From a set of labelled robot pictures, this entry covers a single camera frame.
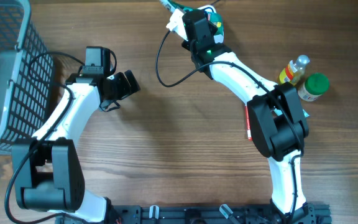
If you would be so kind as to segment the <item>green 3M gloves package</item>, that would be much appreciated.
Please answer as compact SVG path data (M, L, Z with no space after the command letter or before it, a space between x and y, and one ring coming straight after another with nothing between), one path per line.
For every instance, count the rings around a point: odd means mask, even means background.
M172 15L170 16L170 21L167 24L166 28L170 32L174 32L183 39L188 40L185 31L185 24L183 23L182 17L187 12L196 10L196 8L184 6L171 0L160 0L160 3L172 13ZM216 12L214 6L211 4L207 4L205 6L199 7L198 10L203 11L206 14L207 20L218 28L216 35L223 36L223 19L221 15Z

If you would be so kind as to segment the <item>red snack stick packet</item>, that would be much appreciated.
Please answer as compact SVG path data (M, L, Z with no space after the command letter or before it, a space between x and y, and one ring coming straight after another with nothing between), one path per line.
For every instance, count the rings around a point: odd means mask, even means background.
M251 135L251 130L250 130L250 121L249 121L249 112L248 112L248 107L246 105L244 106L244 111L245 111L245 115L246 115L247 138L249 141L252 141L252 135Z

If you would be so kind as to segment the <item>yellow liquid soap bottle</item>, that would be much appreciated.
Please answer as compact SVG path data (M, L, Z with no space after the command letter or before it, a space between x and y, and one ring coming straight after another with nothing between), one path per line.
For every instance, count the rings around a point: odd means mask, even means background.
M279 84L286 82L296 85L305 74L306 67L310 63L307 55L299 55L297 59L289 61L288 65L278 76Z

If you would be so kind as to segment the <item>teal wet wipes pack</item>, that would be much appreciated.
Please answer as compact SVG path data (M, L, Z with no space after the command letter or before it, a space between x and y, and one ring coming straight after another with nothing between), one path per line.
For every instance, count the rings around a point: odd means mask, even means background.
M310 116L305 110L303 110L303 114L306 118Z

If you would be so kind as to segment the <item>green round can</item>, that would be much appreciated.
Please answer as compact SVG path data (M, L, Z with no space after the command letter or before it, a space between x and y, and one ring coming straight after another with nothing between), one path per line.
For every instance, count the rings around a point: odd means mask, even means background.
M315 101L329 90L330 82L323 73L311 74L299 87L298 95L302 100Z

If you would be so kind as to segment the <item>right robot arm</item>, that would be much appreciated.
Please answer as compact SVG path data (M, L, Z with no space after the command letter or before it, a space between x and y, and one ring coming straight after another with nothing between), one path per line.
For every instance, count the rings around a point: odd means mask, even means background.
M183 46L197 71L231 90L247 106L250 133L257 150L268 159L272 175L272 204L284 223L296 223L307 202L301 190L300 160L309 127L289 84L278 85L244 65L225 44L215 39L218 28L210 13L183 12Z

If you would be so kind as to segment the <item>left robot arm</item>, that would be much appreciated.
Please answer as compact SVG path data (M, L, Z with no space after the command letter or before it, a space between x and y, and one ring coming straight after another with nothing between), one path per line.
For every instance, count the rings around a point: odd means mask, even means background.
M117 72L115 53L105 47L88 46L79 70L58 86L64 95L46 123L30 138L12 147L13 175L4 197L10 221L19 223L10 208L15 194L21 209L50 212L37 222L121 223L110 199L85 187L76 144L90 116L101 110L118 110L119 101L138 92L140 86L130 70Z

